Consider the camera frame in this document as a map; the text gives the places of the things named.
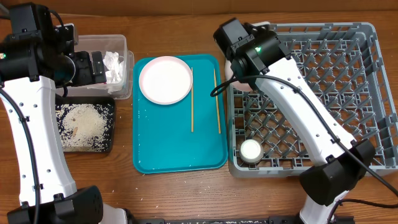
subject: gray dish rack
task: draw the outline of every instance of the gray dish rack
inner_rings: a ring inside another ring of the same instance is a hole
[[[398,117],[374,26],[359,22],[269,27],[291,50],[301,74],[331,115],[355,138],[369,138],[376,146],[371,169],[380,175],[396,171]],[[312,166],[300,137],[266,95],[232,86],[227,94],[233,176],[286,177]],[[256,165],[239,158],[246,139],[264,147],[264,157]]]

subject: chopstick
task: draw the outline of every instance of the chopstick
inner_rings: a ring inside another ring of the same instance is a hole
[[[191,88],[191,132],[193,133],[193,68],[192,71],[192,88]]]
[[[216,70],[214,69],[214,87],[217,87]],[[220,125],[220,109],[218,108],[218,96],[216,96],[216,106],[217,106],[217,120],[218,120],[218,134],[221,134]]]

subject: brown wooden surface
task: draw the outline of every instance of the brown wooden surface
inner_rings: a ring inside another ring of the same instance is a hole
[[[0,0],[5,6],[32,0]],[[35,0],[58,13],[99,16],[398,10],[396,0]]]
[[[259,22],[353,22],[375,25],[393,97],[398,105],[398,13],[335,12],[234,15],[241,21]],[[123,34],[136,61],[144,57],[208,53],[223,72],[224,59],[212,35],[232,15],[162,17],[64,17],[80,34]],[[10,32],[0,21],[0,39]],[[305,192],[299,180],[236,179],[228,164],[218,170],[175,174],[142,175],[132,164],[131,99],[117,101],[118,118],[113,150],[109,155],[66,155],[77,187],[97,185],[104,202],[130,209],[137,218],[250,218],[295,215],[303,207]],[[19,206],[19,171],[7,114],[0,110],[0,223]],[[386,179],[398,187],[398,173]],[[349,198],[396,203],[397,199],[373,178],[361,180]],[[346,204],[337,214],[355,215],[358,223],[397,223],[398,210]]]

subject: wooden table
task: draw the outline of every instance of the wooden table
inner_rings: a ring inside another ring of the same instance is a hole
[[[398,12],[270,13],[217,16],[153,17],[64,17],[79,34],[123,34],[135,61],[144,57],[207,53],[224,64],[212,35],[232,17],[242,22],[353,22],[374,24],[393,97],[398,100]],[[8,21],[0,21],[0,38],[11,32]],[[109,155],[66,155],[77,187],[97,185],[104,202],[128,208],[137,218],[261,218],[295,215],[303,207],[306,193],[296,177],[283,179],[237,179],[228,163],[218,170],[175,174],[142,175],[131,160],[131,99],[117,101],[118,118],[113,150]],[[0,110],[0,222],[19,206],[19,171],[10,125],[4,107]],[[398,187],[398,172],[386,177]],[[367,177],[349,193],[349,198],[397,203],[392,193],[374,178]],[[398,210],[347,203],[339,215],[354,215],[358,223],[397,223]]]

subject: white plate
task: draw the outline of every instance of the white plate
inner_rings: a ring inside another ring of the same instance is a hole
[[[191,87],[191,69],[176,57],[155,58],[144,66],[139,75],[142,94],[160,105],[170,105],[184,99]]]

